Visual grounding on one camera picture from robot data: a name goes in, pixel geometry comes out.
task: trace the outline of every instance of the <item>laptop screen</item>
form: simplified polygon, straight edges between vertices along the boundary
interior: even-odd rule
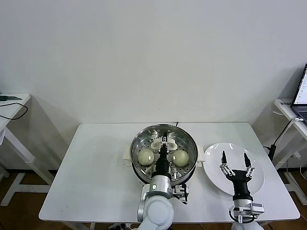
[[[296,98],[293,104],[307,104],[307,64],[304,69],[302,79],[299,83]]]

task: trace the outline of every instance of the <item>wooden floor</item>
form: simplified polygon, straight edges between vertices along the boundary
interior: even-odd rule
[[[2,200],[9,189],[17,173],[12,173],[9,178],[4,178],[0,183],[0,199]],[[304,193],[307,195],[307,181],[305,181],[299,172],[293,172],[297,182],[300,184]],[[45,184],[35,173],[27,173],[23,184]],[[0,207],[0,223],[5,230],[69,230],[62,223],[41,221],[38,213],[43,205],[46,194],[16,193],[8,207]],[[291,197],[296,203],[302,215],[307,217],[307,206],[302,206],[295,194]],[[107,230],[111,224],[96,224],[96,230]],[[307,230],[307,222],[301,217],[292,221],[277,221],[270,224],[274,230]],[[206,230],[230,230],[231,224],[203,224]],[[173,224],[172,230],[202,230],[200,224]]]

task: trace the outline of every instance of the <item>stainless steel steamer basket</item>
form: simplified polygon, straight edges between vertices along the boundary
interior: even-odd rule
[[[132,167],[140,180],[146,184],[150,184],[152,173],[155,171],[155,164],[159,158],[157,150],[151,148],[151,143],[155,138],[161,138],[167,132],[168,138],[175,140],[178,150],[184,150],[189,155],[189,163],[186,166],[178,167],[172,162],[172,154],[170,151],[168,161],[170,163],[169,173],[171,174],[171,185],[184,184],[194,173],[198,158],[198,149],[194,139],[185,130],[171,125],[153,125],[139,132],[132,141],[130,147],[130,156]],[[143,149],[149,149],[154,154],[154,161],[150,165],[141,165],[138,162],[138,154]]]

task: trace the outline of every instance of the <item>white plate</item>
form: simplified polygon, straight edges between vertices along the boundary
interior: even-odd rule
[[[227,164],[231,169],[245,170],[244,152],[247,154],[252,167],[255,167],[253,178],[248,182],[248,189],[251,195],[256,194],[264,184],[263,170],[252,153],[236,144],[217,143],[205,151],[203,167],[212,183],[225,193],[235,194],[232,182],[226,179],[220,169],[223,151],[225,151]]]

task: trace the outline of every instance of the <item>black cable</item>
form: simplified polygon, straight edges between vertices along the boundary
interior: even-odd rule
[[[272,230],[274,230],[270,224],[268,224],[268,226],[269,226]]]
[[[0,222],[0,226],[2,227],[3,230],[5,230],[4,226],[2,225],[2,223]]]
[[[185,199],[186,203],[188,203],[187,185],[183,184],[182,187],[183,187],[183,190],[184,190],[184,199]]]
[[[28,112],[28,107],[25,106],[25,105],[23,105],[23,104],[20,104],[20,103],[18,103],[18,102],[14,102],[14,103],[10,103],[10,104],[3,104],[3,105],[0,105],[0,107],[12,105],[12,104],[19,104],[19,105],[23,106],[24,108],[26,108],[26,111],[25,111],[23,114],[21,114],[19,117],[17,117],[17,118],[9,118],[9,117],[6,117],[6,116],[1,116],[1,115],[0,115],[0,117],[3,117],[3,118],[5,118],[5,119],[9,119],[9,120],[18,120],[18,119],[21,118],[23,115],[25,115],[26,112]]]
[[[173,197],[174,197],[174,198],[177,198],[177,199],[178,199],[180,202],[182,202],[184,205],[187,205],[187,204],[188,204],[187,202],[181,201],[180,198],[179,198],[179,196],[177,196],[177,195],[175,195],[175,194],[173,194]]]
[[[232,215],[231,215],[231,212],[229,211],[229,216],[232,220],[234,220],[235,222],[239,222],[236,218],[234,218]],[[243,221],[242,224],[249,224],[251,222],[253,222],[255,220],[255,216],[253,216],[252,219],[248,220],[248,221]]]
[[[282,132],[280,133],[280,135],[278,136],[278,138],[274,141],[274,144],[273,145],[275,145],[276,144],[276,142],[278,141],[278,139],[280,138],[280,136],[283,134],[283,132],[286,130],[286,128],[288,127],[288,125],[290,124],[290,122],[292,121],[293,119],[291,119],[289,122],[288,122],[288,124],[285,126],[285,128],[282,130]]]

